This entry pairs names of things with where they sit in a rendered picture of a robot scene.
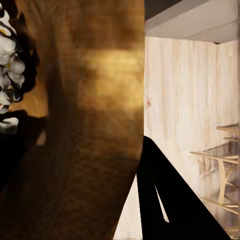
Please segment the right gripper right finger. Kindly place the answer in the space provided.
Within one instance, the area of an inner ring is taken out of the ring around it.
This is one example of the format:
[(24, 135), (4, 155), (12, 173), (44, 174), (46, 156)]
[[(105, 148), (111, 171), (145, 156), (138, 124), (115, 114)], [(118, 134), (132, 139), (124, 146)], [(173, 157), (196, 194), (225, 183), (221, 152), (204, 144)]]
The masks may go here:
[[(157, 144), (145, 135), (136, 181), (143, 240), (232, 240)], [(169, 222), (164, 219), (159, 198)]]

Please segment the popcorn bag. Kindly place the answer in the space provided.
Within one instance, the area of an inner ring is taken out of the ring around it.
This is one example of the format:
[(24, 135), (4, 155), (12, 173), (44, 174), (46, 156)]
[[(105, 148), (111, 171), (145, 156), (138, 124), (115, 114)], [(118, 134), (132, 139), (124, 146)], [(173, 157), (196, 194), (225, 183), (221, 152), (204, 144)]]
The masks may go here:
[(143, 150), (145, 0), (0, 3), (26, 67), (0, 113), (26, 146), (0, 193), (0, 240), (113, 240)]

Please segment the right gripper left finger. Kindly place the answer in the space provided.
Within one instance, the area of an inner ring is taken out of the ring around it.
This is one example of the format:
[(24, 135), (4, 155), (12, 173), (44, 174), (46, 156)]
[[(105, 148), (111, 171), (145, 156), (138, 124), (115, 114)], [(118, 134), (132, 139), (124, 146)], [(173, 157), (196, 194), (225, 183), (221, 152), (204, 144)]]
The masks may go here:
[(22, 133), (0, 138), (0, 193), (26, 152)]

